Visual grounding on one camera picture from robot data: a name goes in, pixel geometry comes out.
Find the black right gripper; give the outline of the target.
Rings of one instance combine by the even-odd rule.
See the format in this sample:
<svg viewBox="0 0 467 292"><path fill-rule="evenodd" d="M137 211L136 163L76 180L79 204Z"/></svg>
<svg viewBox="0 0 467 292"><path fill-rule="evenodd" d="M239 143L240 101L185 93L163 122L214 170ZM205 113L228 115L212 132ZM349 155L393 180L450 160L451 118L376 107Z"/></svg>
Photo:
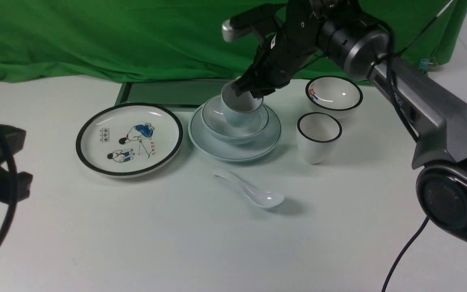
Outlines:
<svg viewBox="0 0 467 292"><path fill-rule="evenodd" d="M286 4L276 13L283 22L281 28L259 43L252 64L235 81L237 94L249 91L260 98L287 86L318 51L320 28L339 9L337 0L289 0Z"/></svg>

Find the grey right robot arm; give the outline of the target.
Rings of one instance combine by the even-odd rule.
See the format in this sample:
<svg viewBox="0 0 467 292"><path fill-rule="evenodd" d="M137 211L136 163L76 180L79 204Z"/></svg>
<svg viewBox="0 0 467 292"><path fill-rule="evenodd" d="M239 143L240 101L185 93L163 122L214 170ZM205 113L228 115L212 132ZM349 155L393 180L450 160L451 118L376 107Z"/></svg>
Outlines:
<svg viewBox="0 0 467 292"><path fill-rule="evenodd" d="M259 46L235 81L254 98L289 84L317 51L354 81L370 81L394 107L416 148L416 194L427 218L467 242L467 103L410 66L394 50L393 30L357 0L263 4L222 24L223 39L253 33Z"/></svg>

